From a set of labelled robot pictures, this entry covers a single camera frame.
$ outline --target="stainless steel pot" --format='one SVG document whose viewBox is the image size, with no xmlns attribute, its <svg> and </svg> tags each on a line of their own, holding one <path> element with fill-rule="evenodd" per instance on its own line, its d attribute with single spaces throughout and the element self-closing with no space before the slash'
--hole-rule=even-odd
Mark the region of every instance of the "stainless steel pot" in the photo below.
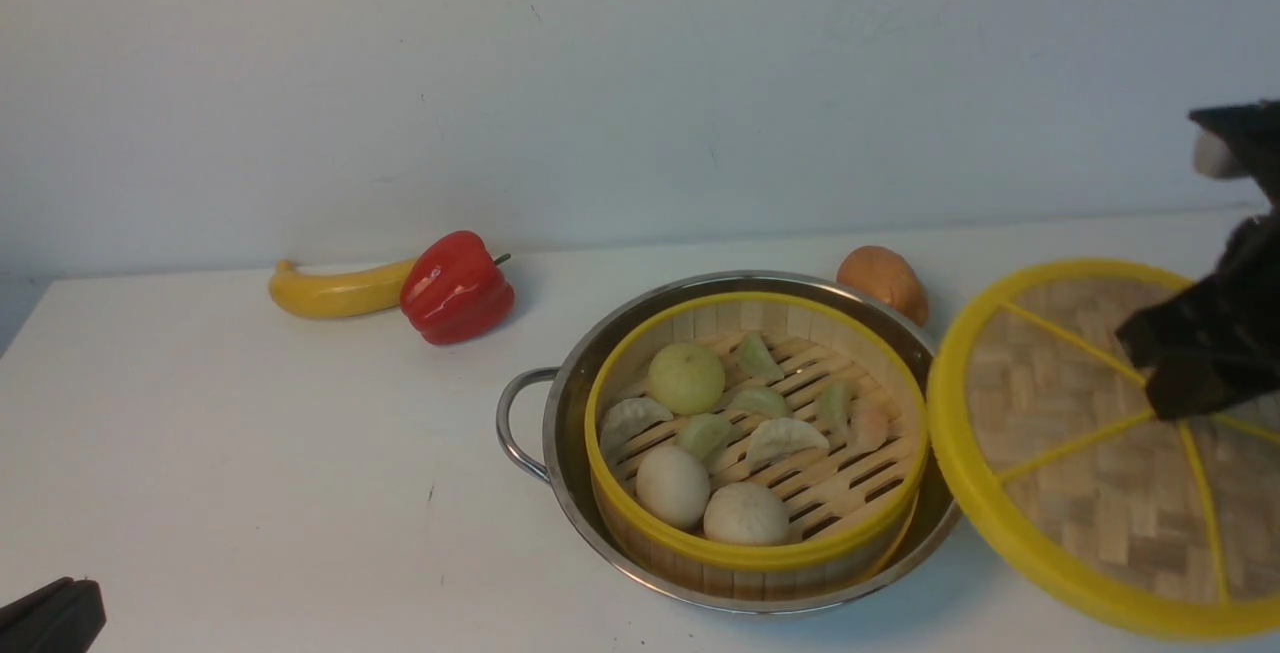
<svg viewBox="0 0 1280 653">
<path fill-rule="evenodd" d="M 731 271 L 677 280 L 636 297 L 599 321 L 572 348 L 558 369 L 536 369 L 517 375 L 498 401 L 498 440 L 517 466 L 550 484 L 561 508 L 579 535 L 614 568 L 636 583 L 677 601 L 731 613 L 809 613 L 832 608 L 869 595 L 901 579 L 928 558 L 960 520 L 960 511 L 947 490 L 937 462 L 929 456 L 915 517 L 897 553 L 876 577 L 846 588 L 790 601 L 740 601 L 689 590 L 631 562 L 614 544 L 600 519 L 591 494 L 591 474 L 582 439 L 582 416 L 591 382 L 604 357 L 641 321 L 691 298 L 737 289 L 763 289 L 787 293 L 831 306 L 868 325 L 883 338 L 911 369 L 924 389 L 934 347 L 915 325 L 855 289 L 844 288 L 804 275 L 768 271 Z M 516 444 L 511 434 L 511 403 L 521 391 L 535 383 L 552 382 L 543 414 L 543 458 L 545 465 Z"/>
</svg>

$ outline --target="banana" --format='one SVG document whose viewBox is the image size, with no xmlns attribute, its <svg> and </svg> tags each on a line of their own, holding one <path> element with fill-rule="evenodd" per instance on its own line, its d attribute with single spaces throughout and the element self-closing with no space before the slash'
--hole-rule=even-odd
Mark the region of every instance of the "banana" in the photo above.
<svg viewBox="0 0 1280 653">
<path fill-rule="evenodd" d="M 417 259 L 338 275 L 298 273 L 289 261 L 275 264 L 266 284 L 271 300 L 287 312 L 306 319 L 340 319 L 393 309 L 399 289 Z"/>
</svg>

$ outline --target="pot handle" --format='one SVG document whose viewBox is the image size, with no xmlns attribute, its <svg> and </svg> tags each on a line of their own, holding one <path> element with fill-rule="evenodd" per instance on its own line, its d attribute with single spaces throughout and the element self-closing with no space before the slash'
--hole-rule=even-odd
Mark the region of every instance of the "pot handle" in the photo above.
<svg viewBox="0 0 1280 653">
<path fill-rule="evenodd" d="M 503 388 L 502 397 L 498 398 L 498 443 L 502 443 L 503 452 L 507 453 L 507 457 L 512 462 L 516 462 L 517 466 L 525 469 L 525 472 L 547 484 L 552 481 L 547 475 L 547 466 L 530 456 L 530 453 L 525 453 L 520 448 L 520 444 L 516 443 L 516 437 L 511 434 L 511 403 L 515 402 L 516 396 L 521 391 L 529 388 L 531 384 L 554 380 L 558 371 L 559 369 L 534 369 L 525 371 L 511 379 L 507 388 Z"/>
</svg>

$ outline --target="bamboo steamer lid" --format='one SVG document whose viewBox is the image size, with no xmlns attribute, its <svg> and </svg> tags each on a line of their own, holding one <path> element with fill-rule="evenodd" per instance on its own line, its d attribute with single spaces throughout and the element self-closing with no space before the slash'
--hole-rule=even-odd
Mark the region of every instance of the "bamboo steamer lid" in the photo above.
<svg viewBox="0 0 1280 653">
<path fill-rule="evenodd" d="M 1156 420 L 1112 332 L 1189 284 L 1069 261 L 960 314 L 929 380 L 929 429 L 979 534 L 1064 603 L 1146 635 L 1280 626 L 1280 397 Z"/>
</svg>

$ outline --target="bamboo steamer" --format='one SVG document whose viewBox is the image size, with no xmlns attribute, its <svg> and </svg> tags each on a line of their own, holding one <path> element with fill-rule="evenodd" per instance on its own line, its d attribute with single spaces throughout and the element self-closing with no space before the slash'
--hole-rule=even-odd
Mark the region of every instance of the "bamboo steamer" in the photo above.
<svg viewBox="0 0 1280 653">
<path fill-rule="evenodd" d="M 759 332 L 787 376 L 772 384 L 795 417 L 814 423 L 829 451 L 801 451 L 750 470 L 748 437 L 764 419 L 723 411 L 749 380 L 733 361 L 742 337 Z M 684 533 L 652 516 L 634 498 L 635 472 L 644 455 L 671 446 L 685 416 L 635 435 L 612 462 L 604 461 L 598 425 L 613 403 L 645 394 L 645 371 L 654 353 L 691 341 L 721 356 L 726 392 L 713 408 L 735 426 L 728 447 L 708 469 L 713 492 L 741 480 L 771 488 L 791 515 L 790 539 L 776 547 L 714 543 L 699 531 Z M 855 455 L 845 439 L 814 421 L 818 394 L 847 382 L 859 406 L 887 412 L 892 433 L 883 447 Z M 591 488 L 602 517 L 632 561 L 681 586 L 745 601 L 791 599 L 847 588 L 877 572 L 906 531 L 924 462 L 928 435 L 919 385 L 909 366 L 868 328 L 833 309 L 794 296 L 764 292 L 721 293 L 668 309 L 631 330 L 604 361 L 590 389 L 584 420 Z"/>
<path fill-rule="evenodd" d="M 1280 397 L 1160 421 L 1112 333 L 1189 283 L 1117 261 L 1002 280 L 943 342 L 929 430 L 979 534 L 1047 593 L 1221 639 L 1280 626 Z"/>
</svg>

